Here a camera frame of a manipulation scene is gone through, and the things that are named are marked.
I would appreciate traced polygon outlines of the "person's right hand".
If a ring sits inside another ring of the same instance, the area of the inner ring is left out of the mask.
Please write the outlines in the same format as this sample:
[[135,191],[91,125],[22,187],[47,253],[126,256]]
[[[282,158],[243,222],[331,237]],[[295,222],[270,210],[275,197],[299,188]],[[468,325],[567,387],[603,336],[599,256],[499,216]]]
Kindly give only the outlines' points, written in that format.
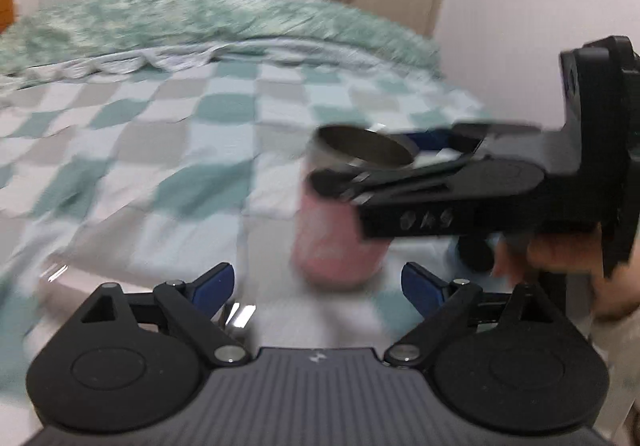
[[611,278],[602,267],[601,230],[590,235],[541,235],[530,239],[524,253],[512,251],[501,239],[495,249],[492,274],[518,284],[534,270],[549,273],[577,273],[591,280],[594,317],[618,320],[639,308],[639,239],[634,241],[631,258],[618,265]]

